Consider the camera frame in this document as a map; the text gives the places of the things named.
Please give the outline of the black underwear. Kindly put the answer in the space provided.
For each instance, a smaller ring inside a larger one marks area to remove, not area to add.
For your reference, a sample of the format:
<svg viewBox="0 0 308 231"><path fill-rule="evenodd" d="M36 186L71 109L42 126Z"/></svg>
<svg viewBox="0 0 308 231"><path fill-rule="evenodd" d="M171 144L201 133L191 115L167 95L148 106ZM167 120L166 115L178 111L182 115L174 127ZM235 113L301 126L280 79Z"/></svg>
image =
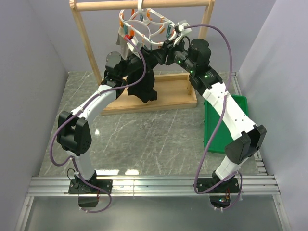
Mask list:
<svg viewBox="0 0 308 231"><path fill-rule="evenodd" d="M162 65L165 63L166 54L164 50L161 48L158 57L160 58L159 64ZM143 70L134 71L133 70L133 61L137 57L134 54L131 54L128 57L128 74L127 74L127 83L131 84L136 82L143 74ZM145 76L143 79L136 85L132 87L128 87L128 95L134 95L141 99L142 102L146 103L148 101L156 101L157 100L157 92L154 90L154 71L150 70L145 72Z"/></svg>

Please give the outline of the white plastic clip hanger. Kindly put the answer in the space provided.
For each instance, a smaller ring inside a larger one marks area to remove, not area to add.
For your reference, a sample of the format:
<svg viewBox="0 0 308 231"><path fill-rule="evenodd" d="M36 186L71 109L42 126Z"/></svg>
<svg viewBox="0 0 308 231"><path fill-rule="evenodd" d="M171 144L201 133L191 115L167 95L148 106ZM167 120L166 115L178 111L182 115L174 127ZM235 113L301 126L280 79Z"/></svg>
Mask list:
<svg viewBox="0 0 308 231"><path fill-rule="evenodd" d="M136 9L122 9L119 12L119 35L135 38L143 46L161 47L165 40L177 37L175 23L152 8L145 8L143 1L137 1Z"/></svg>

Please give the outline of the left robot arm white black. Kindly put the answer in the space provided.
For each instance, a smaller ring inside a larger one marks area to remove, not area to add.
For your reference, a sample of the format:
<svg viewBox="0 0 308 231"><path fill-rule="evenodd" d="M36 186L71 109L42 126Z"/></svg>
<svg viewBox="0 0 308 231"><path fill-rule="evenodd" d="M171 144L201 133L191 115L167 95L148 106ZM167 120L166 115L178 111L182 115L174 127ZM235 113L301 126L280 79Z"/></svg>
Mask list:
<svg viewBox="0 0 308 231"><path fill-rule="evenodd" d="M142 48L141 53L142 58L132 53L126 59L118 52L109 53L104 79L97 91L80 107L71 112L60 113L57 142L74 157L83 177L82 180L79 176L71 179L69 193L95 194L99 193L99 187L111 191L111 182L98 180L91 164L88 153L92 142L90 125L107 105L119 98L125 85L129 85L128 95L138 97L143 103L157 100L153 68L159 63L158 52Z"/></svg>

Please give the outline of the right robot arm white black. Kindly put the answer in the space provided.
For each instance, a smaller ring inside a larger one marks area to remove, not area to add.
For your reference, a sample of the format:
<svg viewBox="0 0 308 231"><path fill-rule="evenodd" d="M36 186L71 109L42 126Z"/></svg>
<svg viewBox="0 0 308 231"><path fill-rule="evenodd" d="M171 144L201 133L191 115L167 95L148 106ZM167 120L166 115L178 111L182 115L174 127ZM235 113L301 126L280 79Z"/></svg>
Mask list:
<svg viewBox="0 0 308 231"><path fill-rule="evenodd" d="M205 151L207 152L221 123L224 123L232 137L232 142L225 149L225 157L212 174L212 186L199 191L198 178L194 180L197 194L212 190L225 191L231 179L239 172L241 165L257 152L267 133L263 125L257 125L239 107L228 91L220 75L210 66L211 50L209 43L201 38L193 39L188 48L184 41L165 41L166 65L177 64L189 73L193 88L208 102L219 115L218 123L210 136Z"/></svg>

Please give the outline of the grey underwear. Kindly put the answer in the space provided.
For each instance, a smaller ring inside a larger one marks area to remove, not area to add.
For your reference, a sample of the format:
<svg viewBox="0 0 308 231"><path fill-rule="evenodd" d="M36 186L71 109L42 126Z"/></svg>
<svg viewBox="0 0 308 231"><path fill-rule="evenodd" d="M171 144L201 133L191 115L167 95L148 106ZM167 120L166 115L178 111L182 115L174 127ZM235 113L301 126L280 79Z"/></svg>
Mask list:
<svg viewBox="0 0 308 231"><path fill-rule="evenodd" d="M127 59L127 57L131 53L130 49L128 48L127 41L125 40L125 35L126 34L124 32L124 29L122 27L119 27L116 45L120 46L123 59Z"/></svg>

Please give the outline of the wooden hanging rack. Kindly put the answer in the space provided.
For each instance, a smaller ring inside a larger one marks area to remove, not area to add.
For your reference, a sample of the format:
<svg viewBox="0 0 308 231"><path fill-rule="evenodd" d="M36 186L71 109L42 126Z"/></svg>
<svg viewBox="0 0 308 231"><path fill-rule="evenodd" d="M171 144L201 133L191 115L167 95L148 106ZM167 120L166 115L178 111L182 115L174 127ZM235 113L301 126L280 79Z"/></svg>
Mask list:
<svg viewBox="0 0 308 231"><path fill-rule="evenodd" d="M90 44L88 34L82 20L82 11L122 10L143 8L170 8L170 7L196 7L204 6L205 12L202 23L210 22L215 2L213 0L117 0L96 2L69 2L75 23L81 35L90 65L98 84L102 82L96 59ZM111 103L102 114L135 113L154 110L193 108L197 105L196 94L189 82L188 74L156 75L154 89L158 91L158 99L150 103L129 96L126 91L117 101Z"/></svg>

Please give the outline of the green plastic tray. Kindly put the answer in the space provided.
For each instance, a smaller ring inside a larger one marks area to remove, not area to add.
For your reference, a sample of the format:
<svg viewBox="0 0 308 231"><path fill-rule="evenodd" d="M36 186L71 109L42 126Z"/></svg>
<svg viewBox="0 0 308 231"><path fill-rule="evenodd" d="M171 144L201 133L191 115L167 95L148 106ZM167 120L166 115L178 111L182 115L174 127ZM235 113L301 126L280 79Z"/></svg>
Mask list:
<svg viewBox="0 0 308 231"><path fill-rule="evenodd" d="M236 101L239 107L243 110L243 112L248 116L248 102L247 98L244 96L239 95L232 95L232 98ZM220 116L213 108L213 106L205 101L204 102L205 108L205 131L204 131L204 147L206 147L210 136L212 135ZM214 139L212 140L208 152L210 153L218 153L218 154L225 154L225 146L233 141L230 132L222 121L219 129L217 130Z"/></svg>

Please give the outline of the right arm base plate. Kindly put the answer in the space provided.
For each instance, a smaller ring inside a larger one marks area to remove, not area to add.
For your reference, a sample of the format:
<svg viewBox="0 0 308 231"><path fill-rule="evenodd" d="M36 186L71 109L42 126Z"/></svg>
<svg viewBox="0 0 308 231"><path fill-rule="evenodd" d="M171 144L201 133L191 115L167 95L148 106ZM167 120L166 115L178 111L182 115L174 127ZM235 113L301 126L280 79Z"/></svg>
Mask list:
<svg viewBox="0 0 308 231"><path fill-rule="evenodd" d="M197 190L198 192L207 191L214 186L216 182L213 178L198 178ZM222 182L220 185L209 191L208 193L238 193L240 191L240 183L237 178L232 178L228 181Z"/></svg>

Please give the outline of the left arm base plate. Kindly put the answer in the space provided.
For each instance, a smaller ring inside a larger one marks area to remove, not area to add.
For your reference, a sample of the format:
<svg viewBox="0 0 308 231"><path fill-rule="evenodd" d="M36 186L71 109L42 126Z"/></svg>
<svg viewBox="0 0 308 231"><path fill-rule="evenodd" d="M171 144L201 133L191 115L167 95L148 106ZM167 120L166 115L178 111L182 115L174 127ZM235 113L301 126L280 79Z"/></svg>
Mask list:
<svg viewBox="0 0 308 231"><path fill-rule="evenodd" d="M111 193L113 180L112 179L104 179L104 180L96 180L93 184L97 188L101 188L108 193ZM96 188L93 188L87 184L85 184L80 179L71 179L68 194L97 194L102 193Z"/></svg>

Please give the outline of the aluminium mounting rail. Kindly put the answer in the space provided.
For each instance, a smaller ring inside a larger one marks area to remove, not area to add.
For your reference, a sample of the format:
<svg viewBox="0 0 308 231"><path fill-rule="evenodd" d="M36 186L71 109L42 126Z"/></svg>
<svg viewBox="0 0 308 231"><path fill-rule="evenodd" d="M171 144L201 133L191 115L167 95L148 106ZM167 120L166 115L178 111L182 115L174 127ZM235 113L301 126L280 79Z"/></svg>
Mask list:
<svg viewBox="0 0 308 231"><path fill-rule="evenodd" d="M111 195L123 196L196 196L192 176L107 176L112 179ZM26 196L78 197L69 193L66 177L34 177ZM278 195L280 190L274 176L243 176L242 195Z"/></svg>

